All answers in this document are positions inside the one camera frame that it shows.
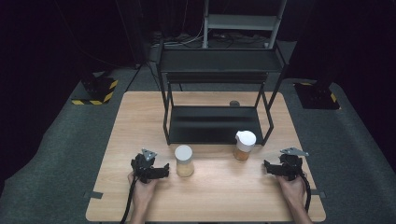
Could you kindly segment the person's right hand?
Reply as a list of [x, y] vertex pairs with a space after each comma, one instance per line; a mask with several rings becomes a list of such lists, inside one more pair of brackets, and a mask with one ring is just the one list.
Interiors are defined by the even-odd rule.
[[287, 180], [285, 177], [279, 175], [276, 176], [276, 179], [280, 184], [283, 196], [288, 205], [293, 208], [304, 208], [304, 180], [300, 176], [297, 176], [293, 180]]

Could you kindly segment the black metal two-tier rack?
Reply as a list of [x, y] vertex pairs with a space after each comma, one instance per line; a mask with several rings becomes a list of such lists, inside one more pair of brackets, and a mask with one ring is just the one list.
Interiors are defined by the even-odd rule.
[[[264, 85], [271, 73], [283, 75], [287, 63], [272, 49], [168, 49], [158, 46], [156, 68], [163, 97], [163, 130], [168, 144], [232, 145], [238, 131], [252, 131], [264, 145], [274, 123]], [[172, 87], [182, 84], [258, 85], [254, 105], [176, 105]]]

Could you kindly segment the glass jar with spout lid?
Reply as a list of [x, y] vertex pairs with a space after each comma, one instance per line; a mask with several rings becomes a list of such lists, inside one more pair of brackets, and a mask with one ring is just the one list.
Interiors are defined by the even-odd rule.
[[246, 161], [251, 150], [255, 147], [256, 135], [251, 131], [238, 131], [235, 139], [236, 148], [233, 155], [239, 161]]

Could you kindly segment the grey metal shelf frame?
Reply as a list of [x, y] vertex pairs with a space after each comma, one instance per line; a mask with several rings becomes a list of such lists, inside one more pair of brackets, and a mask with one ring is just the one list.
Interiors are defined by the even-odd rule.
[[209, 0], [205, 0], [204, 11], [204, 36], [202, 48], [208, 48], [208, 33], [210, 29], [222, 30], [250, 30], [270, 31], [271, 36], [267, 49], [272, 49], [276, 42], [279, 26], [282, 22], [284, 10], [288, 0], [280, 0], [278, 12], [275, 16], [253, 16], [253, 15], [230, 15], [211, 14], [209, 12]]

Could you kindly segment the black stand base striped edge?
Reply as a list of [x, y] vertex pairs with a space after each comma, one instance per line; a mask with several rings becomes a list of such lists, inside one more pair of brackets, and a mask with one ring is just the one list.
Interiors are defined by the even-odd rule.
[[318, 83], [295, 83], [294, 89], [305, 109], [337, 110], [340, 108], [329, 85]]
[[71, 94], [73, 105], [105, 105], [113, 96], [118, 81], [112, 77], [81, 80]]

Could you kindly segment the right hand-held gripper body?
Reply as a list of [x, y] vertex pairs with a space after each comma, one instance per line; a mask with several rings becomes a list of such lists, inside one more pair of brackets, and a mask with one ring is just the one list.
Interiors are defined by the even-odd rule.
[[296, 147], [281, 149], [282, 155], [279, 157], [282, 167], [286, 169], [284, 176], [289, 180], [294, 180], [298, 175], [303, 173], [302, 156], [307, 157], [308, 152], [304, 152]]

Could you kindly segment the person's left hand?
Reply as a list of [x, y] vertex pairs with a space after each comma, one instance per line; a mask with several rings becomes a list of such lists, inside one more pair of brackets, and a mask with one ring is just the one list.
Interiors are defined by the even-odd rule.
[[148, 183], [137, 180], [134, 185], [133, 202], [135, 206], [148, 205], [153, 198], [158, 179], [152, 179]]

